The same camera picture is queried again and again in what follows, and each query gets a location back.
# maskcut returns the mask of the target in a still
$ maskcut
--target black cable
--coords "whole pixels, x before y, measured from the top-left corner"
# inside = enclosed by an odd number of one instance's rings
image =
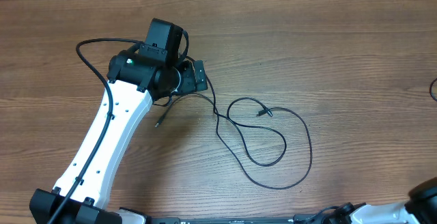
[[[85,172],[87,171],[87,169],[88,169],[89,165],[91,164],[94,156],[96,155],[96,152],[97,152],[100,144],[102,143],[104,135],[106,134],[106,132],[108,130],[109,122],[111,121],[111,119],[113,117],[113,114],[112,114],[112,110],[113,110],[113,97],[112,97],[111,89],[109,88],[109,85],[108,85],[107,81],[105,80],[105,78],[99,73],[99,71],[94,66],[92,66],[86,60],[86,58],[82,55],[81,50],[80,50],[80,47],[82,45],[89,44],[89,43],[94,43],[94,42],[131,42],[131,43],[135,43],[135,44],[143,44],[143,42],[138,41],[138,40],[127,40],[127,39],[120,39],[120,38],[98,38],[98,39],[92,39],[92,40],[84,40],[82,42],[79,42],[76,45],[76,53],[77,53],[77,55],[82,59],[83,63],[85,63],[88,66],[88,68],[90,70],[92,70],[92,72],[94,72],[94,74],[96,74],[96,76],[100,79],[100,81],[102,81],[102,83],[104,85],[104,88],[106,89],[106,91],[108,93],[109,107],[108,107],[107,119],[106,119],[106,121],[104,123],[102,132],[100,133],[100,136],[99,136],[99,138],[98,138],[98,140],[96,142],[96,145],[94,146],[93,150],[89,154],[89,157],[88,157],[87,161],[83,165],[83,168],[82,168],[81,172],[76,177],[76,179],[75,179],[72,187],[68,191],[67,195],[64,197],[64,200],[62,200],[61,204],[58,206],[58,208],[56,209],[56,211],[53,213],[52,217],[48,221],[48,224],[51,224],[51,223],[53,223],[56,220],[56,218],[59,216],[59,214],[61,213],[62,209],[64,208],[65,204],[67,203],[69,198],[73,195],[73,192],[76,190],[77,186],[79,185],[79,183],[83,179],[83,176],[85,175]]]
[[[128,48],[128,51],[131,53],[135,53],[141,47],[142,43],[135,43],[131,47]]]
[[[189,57],[189,56],[186,56],[186,58],[187,58],[188,60],[192,61],[192,62],[195,61],[193,58],[191,58],[191,57]],[[206,96],[204,96],[204,95],[201,95],[201,94],[195,94],[195,95],[198,95],[198,96],[201,96],[201,97],[205,98],[206,100],[208,100],[208,101],[212,104],[212,112],[217,116],[217,124],[216,124],[216,134],[217,134],[217,137],[221,140],[221,142],[225,145],[225,147],[226,147],[226,148],[231,152],[231,154],[232,154],[232,155],[234,156],[234,158],[237,160],[238,164],[240,164],[241,170],[243,170],[243,173],[246,175],[246,177],[247,177],[250,181],[252,181],[252,183],[254,183],[254,184],[258,185],[258,186],[261,186],[261,187],[267,188],[267,189],[272,189],[272,190],[283,190],[283,189],[288,189],[288,188],[292,188],[293,186],[296,186],[297,184],[301,183],[301,182],[302,182],[302,181],[303,181],[303,180],[308,176],[309,171],[311,170],[311,166],[312,166],[312,164],[313,164],[313,148],[312,148],[312,145],[311,145],[311,138],[310,138],[310,136],[309,136],[308,127],[307,127],[307,125],[305,124],[305,121],[304,121],[304,120],[303,120],[303,119],[302,119],[302,118],[301,118],[297,113],[293,112],[293,111],[290,110],[290,109],[286,109],[286,108],[283,108],[283,107],[268,108],[268,107],[266,107],[262,102],[260,102],[260,101],[258,101],[258,100],[256,100],[256,99],[254,99],[254,98],[250,98],[250,97],[239,98],[239,99],[233,101],[233,102],[228,106],[228,108],[227,108],[227,115],[226,115],[226,116],[221,115],[221,114],[219,113],[219,110],[218,110],[217,107],[216,107],[216,94],[215,94],[214,88],[213,88],[213,86],[212,86],[212,84],[211,84],[211,80],[208,78],[208,76],[207,76],[206,74],[205,74],[205,78],[206,78],[206,81],[209,83],[209,85],[210,85],[210,87],[211,87],[211,92],[212,92],[213,101],[211,101],[208,97],[206,97]],[[177,98],[177,99],[176,99],[176,100],[175,100],[175,101],[174,101],[174,102],[173,102],[173,103],[172,103],[172,104],[167,108],[167,110],[165,111],[165,113],[164,113],[164,114],[159,118],[158,123],[156,123],[155,127],[159,126],[159,125],[163,122],[163,120],[165,119],[165,116],[168,114],[169,110],[173,107],[173,105],[176,103],[176,101],[178,101],[178,100],[179,100],[180,98],[182,98],[183,96],[180,96],[179,98]],[[307,170],[306,174],[305,174],[305,175],[304,175],[304,176],[303,176],[299,181],[297,181],[297,182],[295,182],[295,183],[293,183],[293,184],[291,184],[291,185],[289,185],[289,186],[283,186],[283,187],[266,186],[266,185],[264,185],[264,184],[261,184],[261,183],[257,182],[256,180],[254,180],[254,179],[253,179],[253,178],[252,178],[252,177],[251,177],[251,176],[246,172],[246,169],[244,169],[242,163],[240,162],[240,160],[238,159],[238,157],[235,155],[234,151],[232,151],[232,149],[231,149],[231,148],[230,148],[230,147],[225,143],[225,141],[221,138],[220,133],[219,133],[220,117],[223,118],[223,119],[225,119],[225,120],[227,120],[228,122],[230,122],[230,123],[235,127],[235,129],[238,131],[238,133],[240,134],[241,140],[242,140],[242,142],[243,142],[243,144],[244,144],[244,148],[245,148],[245,150],[246,150],[246,155],[249,157],[249,159],[250,159],[252,162],[254,162],[255,164],[257,164],[257,165],[259,165],[259,166],[269,167],[269,166],[273,166],[274,164],[278,163],[278,162],[282,159],[282,157],[283,157],[283,155],[284,155],[284,153],[285,153],[285,151],[286,151],[286,149],[287,149],[287,142],[286,142],[286,140],[285,140],[285,137],[284,137],[280,132],[278,132],[278,131],[276,131],[276,130],[274,130],[274,129],[271,129],[271,128],[267,128],[267,127],[261,127],[261,126],[249,126],[249,125],[239,124],[239,123],[233,121],[233,120],[230,118],[230,116],[229,116],[229,111],[230,111],[232,105],[235,104],[235,103],[238,102],[238,101],[241,101],[241,100],[252,100],[252,101],[258,103],[259,105],[261,105],[261,107],[262,107],[263,109],[258,113],[257,116],[264,115],[264,114],[266,114],[266,113],[268,113],[270,116],[272,116],[272,115],[273,115],[273,114],[272,114],[272,111],[273,111],[273,110],[278,110],[278,111],[287,111],[287,112],[290,112],[290,113],[292,113],[293,115],[295,115],[297,118],[299,118],[299,119],[301,120],[301,122],[303,123],[303,125],[304,125],[304,127],[305,127],[305,130],[307,131],[308,145],[309,145],[309,166],[308,166],[308,170]],[[271,162],[271,163],[262,164],[262,163],[257,162],[256,160],[254,160],[254,159],[251,157],[249,151],[247,150],[246,142],[245,142],[244,137],[243,137],[243,134],[241,133],[241,130],[239,129],[238,126],[243,126],[243,127],[247,127],[247,128],[261,128],[261,129],[266,129],[266,130],[270,130],[270,131],[272,131],[272,132],[277,133],[279,136],[281,136],[281,138],[282,138],[283,141],[284,141],[284,150],[283,150],[282,154],[278,157],[278,159],[276,159],[274,162]]]
[[[173,95],[170,94],[168,101],[165,104],[155,104],[152,105],[160,106],[160,107],[168,107],[171,104],[171,101],[173,99]]]
[[[322,220],[320,221],[320,224],[324,224],[326,219],[329,219],[332,217],[333,214],[327,214],[326,216],[323,216]]]
[[[299,223],[299,222],[303,222],[303,221],[305,221],[305,222],[306,222],[306,221],[309,221],[309,222],[311,223],[315,218],[317,218],[317,216],[323,214],[323,212],[325,212],[325,211],[327,211],[327,210],[336,210],[336,209],[338,209],[338,208],[339,208],[339,206],[330,206],[330,207],[326,207],[326,208],[320,210],[317,214],[314,214],[313,216],[310,216],[310,217],[305,218],[305,219],[299,219],[299,220],[296,220],[296,219],[293,217],[293,222],[294,222],[294,223]]]
[[[437,102],[437,98],[435,97],[434,93],[432,92],[432,86],[434,85],[434,83],[435,83],[436,81],[437,81],[437,78],[435,78],[435,79],[431,82],[431,85],[429,85],[429,94],[431,95],[431,98]]]
[[[185,45],[185,50],[184,50],[184,52],[179,56],[177,66],[180,65],[180,64],[182,63],[182,61],[185,60],[186,55],[188,54],[188,47],[190,46],[190,41],[188,40],[188,32],[185,31],[185,30],[182,30],[182,34],[183,34],[184,37],[185,37],[186,45]]]

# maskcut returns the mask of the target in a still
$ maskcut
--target wood grain surface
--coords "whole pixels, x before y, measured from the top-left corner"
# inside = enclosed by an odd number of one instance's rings
[[[76,56],[76,43],[144,39],[154,17],[189,32],[189,55],[205,61],[221,112],[243,96],[297,112],[309,125],[313,168],[289,190],[255,186],[216,137],[212,107],[189,97],[159,128],[161,107],[140,123],[110,210],[289,216],[347,201],[405,200],[437,175],[437,103],[428,94],[437,76],[437,0],[0,1],[0,223],[33,223],[33,192],[51,189],[98,110],[103,86]],[[127,46],[98,43],[83,53],[106,74]],[[285,135],[278,165],[253,165],[236,131],[223,122],[220,132],[256,180],[297,181],[309,162],[302,124],[281,112],[255,117],[258,111],[246,102],[232,115]],[[282,150],[272,133],[242,131],[263,163]]]

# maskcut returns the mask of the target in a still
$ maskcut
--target small black connector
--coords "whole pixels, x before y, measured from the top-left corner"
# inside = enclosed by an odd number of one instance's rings
[[[270,117],[273,116],[273,113],[272,113],[272,111],[269,108],[266,108],[266,109],[258,112],[257,116],[262,116],[264,114],[268,114]]]
[[[161,115],[161,117],[158,119],[158,121],[157,121],[157,123],[155,125],[155,128],[158,128],[158,126],[162,124],[162,122],[164,121],[166,115],[167,115],[167,112],[165,112],[163,115]]]

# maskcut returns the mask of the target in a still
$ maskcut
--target black cable end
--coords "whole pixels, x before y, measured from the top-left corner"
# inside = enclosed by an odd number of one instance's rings
[[[158,119],[158,121],[155,125],[155,128],[158,128],[158,126],[162,124],[162,122],[164,121],[164,118],[165,118],[165,114],[161,115],[161,117]]]
[[[262,116],[262,115],[265,115],[265,114],[268,114],[270,117],[273,116],[273,113],[272,113],[272,111],[270,109],[264,109],[264,110],[258,112],[257,116]]]

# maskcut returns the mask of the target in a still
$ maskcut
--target wire plug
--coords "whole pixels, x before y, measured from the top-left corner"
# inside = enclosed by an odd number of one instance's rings
[[[273,113],[269,108],[265,108],[264,110],[258,112],[257,116],[262,116],[264,114],[268,114],[270,117],[273,116]]]
[[[167,112],[164,113],[163,115],[161,115],[161,117],[158,119],[158,122],[155,125],[155,128],[158,128],[158,126],[162,124],[162,122],[164,121],[166,115],[167,115]]]

